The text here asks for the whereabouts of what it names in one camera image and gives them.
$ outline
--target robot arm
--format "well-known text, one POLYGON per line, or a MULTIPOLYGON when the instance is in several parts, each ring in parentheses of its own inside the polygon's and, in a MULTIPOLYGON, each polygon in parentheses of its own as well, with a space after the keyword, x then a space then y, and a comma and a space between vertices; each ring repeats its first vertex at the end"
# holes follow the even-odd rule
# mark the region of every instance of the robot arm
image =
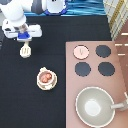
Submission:
POLYGON ((17 37, 18 41, 24 42, 42 36, 40 25, 26 24, 24 11, 41 14, 46 10, 46 0, 0 0, 0 9, 7 18, 2 26, 7 38, 17 37))

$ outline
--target bowl rim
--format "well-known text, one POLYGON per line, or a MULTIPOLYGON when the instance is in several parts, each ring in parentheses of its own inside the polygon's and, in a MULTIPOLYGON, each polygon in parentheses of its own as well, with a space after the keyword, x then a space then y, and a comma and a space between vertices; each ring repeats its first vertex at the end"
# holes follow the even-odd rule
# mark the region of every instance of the bowl rim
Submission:
POLYGON ((110 120, 109 120, 107 123, 105 123, 105 124, 103 124, 103 125, 100 125, 100 126, 96 126, 96 125, 91 125, 91 124, 89 124, 89 123, 86 122, 86 121, 81 117, 81 115, 79 114, 79 111, 78 111, 78 108, 77 108, 77 102, 78 102, 79 96, 80 96, 84 91, 89 90, 89 89, 98 89, 98 90, 103 91, 104 93, 106 93, 106 94, 108 95, 108 97, 110 98, 112 104, 114 104, 114 101, 113 101, 112 97, 111 97, 110 94, 108 94, 108 92, 105 91, 104 89, 99 88, 99 87, 93 87, 93 86, 92 86, 92 87, 86 87, 86 88, 84 88, 82 91, 80 91, 79 94, 78 94, 77 97, 76 97, 75 107, 76 107, 77 115, 78 115, 79 118, 80 118, 85 124, 87 124, 88 126, 91 126, 91 127, 99 127, 99 128, 100 128, 100 127, 105 127, 105 126, 107 126, 108 124, 110 124, 111 121, 114 119, 114 116, 115 116, 115 110, 114 110, 114 109, 113 109, 113 114, 112 114, 110 120))

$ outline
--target red food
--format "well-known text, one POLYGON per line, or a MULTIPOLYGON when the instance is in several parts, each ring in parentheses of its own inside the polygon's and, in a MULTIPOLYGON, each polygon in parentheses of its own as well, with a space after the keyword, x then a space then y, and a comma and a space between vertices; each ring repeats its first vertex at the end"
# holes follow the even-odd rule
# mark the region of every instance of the red food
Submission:
POLYGON ((44 77, 44 78, 41 79, 41 82, 48 83, 48 79, 44 77))
POLYGON ((46 78, 47 78, 48 80, 50 80, 50 79, 52 78, 52 75, 51 75, 50 73, 47 73, 47 74, 46 74, 46 78))

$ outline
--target black burner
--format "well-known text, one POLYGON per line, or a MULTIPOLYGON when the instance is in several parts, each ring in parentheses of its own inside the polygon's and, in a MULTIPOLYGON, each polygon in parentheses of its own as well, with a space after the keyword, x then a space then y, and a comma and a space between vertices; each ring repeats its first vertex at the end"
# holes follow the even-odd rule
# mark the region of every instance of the black burner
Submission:
POLYGON ((89 64, 87 64, 86 62, 79 62, 76 64, 75 66, 75 72, 77 75, 79 76, 87 76, 91 71, 91 68, 89 66, 89 64))
POLYGON ((98 70, 103 76, 112 76, 115 72, 114 66, 109 62, 100 63, 98 70))
POLYGON ((100 57, 108 57, 111 54, 111 49, 106 45, 99 45, 96 48, 96 54, 100 57))

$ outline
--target pot handle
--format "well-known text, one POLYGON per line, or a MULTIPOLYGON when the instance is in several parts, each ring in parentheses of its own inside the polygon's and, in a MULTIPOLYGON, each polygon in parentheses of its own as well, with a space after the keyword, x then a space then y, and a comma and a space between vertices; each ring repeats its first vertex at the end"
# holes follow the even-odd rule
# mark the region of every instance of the pot handle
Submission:
POLYGON ((45 88, 50 90, 52 88, 52 84, 45 86, 45 88))
POLYGON ((47 69, 45 68, 45 67, 43 67, 43 68, 41 68, 40 69, 40 72, 44 72, 44 71, 46 71, 47 69))

